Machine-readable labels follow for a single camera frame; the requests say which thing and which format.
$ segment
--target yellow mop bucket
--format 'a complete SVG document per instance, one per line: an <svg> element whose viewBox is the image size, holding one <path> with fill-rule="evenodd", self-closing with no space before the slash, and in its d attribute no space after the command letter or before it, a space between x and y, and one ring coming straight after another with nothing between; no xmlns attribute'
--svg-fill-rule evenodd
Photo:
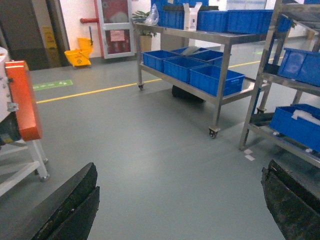
<svg viewBox="0 0 320 240"><path fill-rule="evenodd" d="M78 37L78 45L82 51L88 51L89 54L94 50L92 40L87 37Z"/></svg>
<svg viewBox="0 0 320 240"><path fill-rule="evenodd" d="M78 44L80 49L65 51L64 54L68 59L69 63L73 67L91 65L89 60L89 55L94 49L91 27L89 27L90 38L87 37L78 37Z"/></svg>
<svg viewBox="0 0 320 240"><path fill-rule="evenodd" d="M88 50L75 49L65 51L64 54L73 67L91 65L89 60L90 52Z"/></svg>

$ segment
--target white machine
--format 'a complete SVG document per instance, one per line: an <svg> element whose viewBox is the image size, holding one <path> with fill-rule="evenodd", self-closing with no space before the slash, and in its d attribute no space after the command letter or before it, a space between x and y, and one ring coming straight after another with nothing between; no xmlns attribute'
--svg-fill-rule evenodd
<svg viewBox="0 0 320 240"><path fill-rule="evenodd" d="M0 161L8 154L27 149L32 161L0 165L0 175L14 173L0 184L0 196L33 172L41 181L50 176L39 140L42 128L28 66L25 61L9 60L8 51L0 47L0 146L14 146L0 150Z"/></svg>

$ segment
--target white metal frame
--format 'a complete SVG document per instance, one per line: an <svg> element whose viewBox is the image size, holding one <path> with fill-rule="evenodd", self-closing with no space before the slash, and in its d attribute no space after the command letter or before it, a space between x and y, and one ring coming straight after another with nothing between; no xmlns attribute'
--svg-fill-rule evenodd
<svg viewBox="0 0 320 240"><path fill-rule="evenodd" d="M133 24L132 24L132 3L131 3L131 0L127 0L128 22L124 22L124 23L104 23L102 0L96 0L96 3L97 3L98 16L99 16L98 27L101 30L104 59L114 59L114 58L134 56L135 55L135 52L134 52L135 44L134 44L134 28L133 28ZM131 51L108 54L108 44L107 44L107 38L106 38L106 31L110 31L110 30L129 30L129 32L130 32L130 34L129 34L130 35L130 50Z"/></svg>
<svg viewBox="0 0 320 240"><path fill-rule="evenodd" d="M3 160L2 156L28 149L33 162L22 162L0 166L0 176L14 173L11 177L0 184L0 196L8 192L31 173L36 172L39 174L42 182L45 182L49 179L50 175L48 174L45 166L45 164L48 162L48 159L46 158L40 140L32 140L27 142L17 141L9 144L17 148L0 152L0 161Z"/></svg>

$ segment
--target orange panel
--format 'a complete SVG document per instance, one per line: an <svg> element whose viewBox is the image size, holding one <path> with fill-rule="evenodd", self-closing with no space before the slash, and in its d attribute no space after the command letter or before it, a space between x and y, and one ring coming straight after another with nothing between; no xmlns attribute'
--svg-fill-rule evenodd
<svg viewBox="0 0 320 240"><path fill-rule="evenodd" d="M24 141L42 138L42 128L33 90L29 68L25 61L5 63L7 77L13 79L9 83L12 100L19 104L15 112L19 132Z"/></svg>

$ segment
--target red pipe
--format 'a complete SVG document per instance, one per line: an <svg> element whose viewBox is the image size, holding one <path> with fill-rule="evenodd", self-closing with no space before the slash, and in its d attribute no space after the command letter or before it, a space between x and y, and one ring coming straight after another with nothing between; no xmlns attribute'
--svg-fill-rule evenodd
<svg viewBox="0 0 320 240"><path fill-rule="evenodd" d="M80 18L80 23L89 24L89 23L99 23L98 18Z"/></svg>

